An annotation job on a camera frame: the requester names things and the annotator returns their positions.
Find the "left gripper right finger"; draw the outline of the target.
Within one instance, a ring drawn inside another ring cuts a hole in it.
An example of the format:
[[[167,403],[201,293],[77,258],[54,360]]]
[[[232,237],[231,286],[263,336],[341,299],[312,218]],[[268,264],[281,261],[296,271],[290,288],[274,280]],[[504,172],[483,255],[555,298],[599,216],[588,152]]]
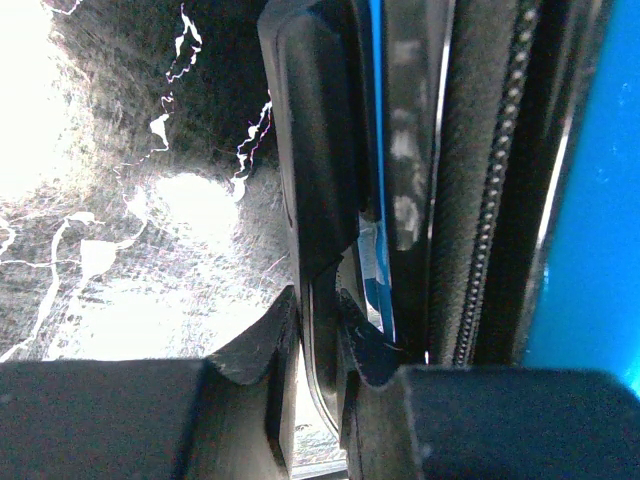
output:
[[[339,441],[353,479],[635,479],[639,401],[586,370],[402,362],[337,297]]]

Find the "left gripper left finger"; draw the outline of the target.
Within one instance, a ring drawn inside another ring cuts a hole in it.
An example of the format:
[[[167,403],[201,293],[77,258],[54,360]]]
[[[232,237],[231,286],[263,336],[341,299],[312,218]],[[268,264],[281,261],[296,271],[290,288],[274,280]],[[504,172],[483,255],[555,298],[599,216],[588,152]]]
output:
[[[203,359],[9,362],[5,479],[286,479],[299,335],[286,287]]]

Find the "blue fish-print suitcase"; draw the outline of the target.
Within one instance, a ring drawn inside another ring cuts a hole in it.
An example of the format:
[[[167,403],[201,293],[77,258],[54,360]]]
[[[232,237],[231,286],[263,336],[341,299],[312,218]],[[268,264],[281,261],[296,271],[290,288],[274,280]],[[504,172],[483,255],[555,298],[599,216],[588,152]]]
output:
[[[639,401],[637,2],[269,1],[257,28],[338,441],[341,293],[405,364],[597,371]]]

